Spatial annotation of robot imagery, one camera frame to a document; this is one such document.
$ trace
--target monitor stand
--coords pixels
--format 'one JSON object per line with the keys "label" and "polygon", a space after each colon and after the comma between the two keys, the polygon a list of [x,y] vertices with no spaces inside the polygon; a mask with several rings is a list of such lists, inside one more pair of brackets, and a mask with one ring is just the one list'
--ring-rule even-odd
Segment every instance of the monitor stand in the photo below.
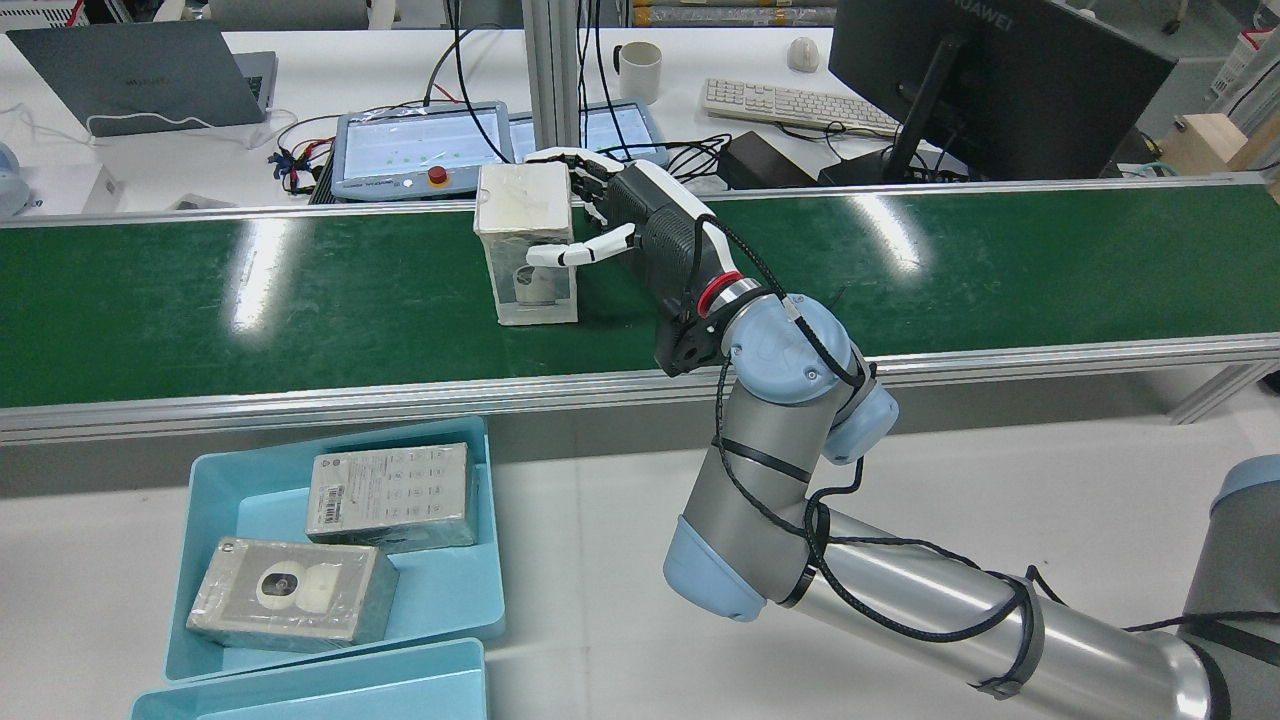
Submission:
{"label": "monitor stand", "polygon": [[938,42],[938,47],[933,51],[933,59],[929,61],[929,69],[924,73],[920,91],[915,95],[911,109],[906,113],[906,122],[899,129],[897,138],[888,152],[877,150],[823,168],[818,174],[818,182],[828,186],[909,182],[908,167],[920,146],[924,128],[928,126],[929,118],[933,117],[938,96],[951,77],[951,68],[955,65],[956,56],[964,44],[964,37],[959,35],[948,35]]}

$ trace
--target product label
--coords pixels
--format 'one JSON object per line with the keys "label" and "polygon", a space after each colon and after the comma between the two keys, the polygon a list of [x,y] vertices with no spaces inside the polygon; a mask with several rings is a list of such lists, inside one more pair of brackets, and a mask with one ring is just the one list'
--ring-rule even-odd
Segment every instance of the product label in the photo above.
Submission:
{"label": "product label", "polygon": [[316,457],[312,528],[381,528],[466,512],[465,443],[342,452]]}

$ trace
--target plastic bin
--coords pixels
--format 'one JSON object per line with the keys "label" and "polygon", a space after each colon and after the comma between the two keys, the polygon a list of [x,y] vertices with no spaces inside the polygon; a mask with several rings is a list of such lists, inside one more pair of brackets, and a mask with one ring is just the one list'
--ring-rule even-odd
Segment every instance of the plastic bin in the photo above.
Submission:
{"label": "plastic bin", "polygon": [[[310,542],[303,525],[311,462],[316,455],[451,442],[471,446],[476,544],[390,555],[399,570],[399,582],[383,641],[300,653],[221,647],[187,630],[187,614],[219,538],[242,536]],[[191,468],[187,530],[165,656],[169,682],[209,679],[461,637],[485,639],[502,634],[504,618],[489,441],[480,418],[205,455]]]}
{"label": "plastic bin", "polygon": [[151,691],[132,720],[484,720],[484,648],[461,639]]}

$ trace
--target touchscreen display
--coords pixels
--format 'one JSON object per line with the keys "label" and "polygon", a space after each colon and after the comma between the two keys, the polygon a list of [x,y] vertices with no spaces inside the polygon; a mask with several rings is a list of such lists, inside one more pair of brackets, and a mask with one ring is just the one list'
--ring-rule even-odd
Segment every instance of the touchscreen display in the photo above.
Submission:
{"label": "touchscreen display", "polygon": [[[480,124],[499,145],[498,113],[476,110]],[[471,114],[433,113],[351,120],[347,124],[344,179],[416,173],[440,165],[466,168],[499,161]]]}
{"label": "touchscreen display", "polygon": [[[649,128],[644,124],[644,115],[635,105],[616,105],[618,126],[622,128],[622,137],[627,145],[644,145],[653,142]],[[618,142],[618,131],[613,127],[613,118],[609,117],[608,108],[591,108],[590,113],[582,115],[582,128],[586,135],[588,150],[603,150],[622,145]],[[525,155],[538,149],[534,141],[534,120],[513,120],[511,123],[511,145],[516,150],[516,161],[524,163]],[[652,152],[652,147],[640,147],[641,152]],[[613,152],[621,158],[621,152]]]}

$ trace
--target cable tie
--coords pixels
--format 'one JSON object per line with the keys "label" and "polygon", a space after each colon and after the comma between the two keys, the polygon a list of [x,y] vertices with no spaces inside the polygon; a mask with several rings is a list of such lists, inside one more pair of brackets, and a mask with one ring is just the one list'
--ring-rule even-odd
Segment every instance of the cable tie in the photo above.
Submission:
{"label": "cable tie", "polygon": [[1009,700],[1023,691],[1023,685],[1032,679],[1039,666],[1041,656],[1044,653],[1044,615],[1041,611],[1039,596],[1036,594],[1032,580],[1004,574],[998,577],[1020,596],[1023,639],[1018,646],[1018,656],[1007,673],[970,687],[996,700]]}
{"label": "cable tie", "polygon": [[782,310],[786,311],[787,319],[791,320],[792,323],[800,319],[800,309],[796,307],[796,304],[791,301],[790,295],[782,296]]}
{"label": "cable tie", "polygon": [[289,170],[293,169],[296,160],[288,152],[285,154],[273,152],[271,156],[266,159],[266,161],[275,165],[275,169],[271,170],[271,176],[275,177],[275,179],[280,179],[284,176],[287,176]]}

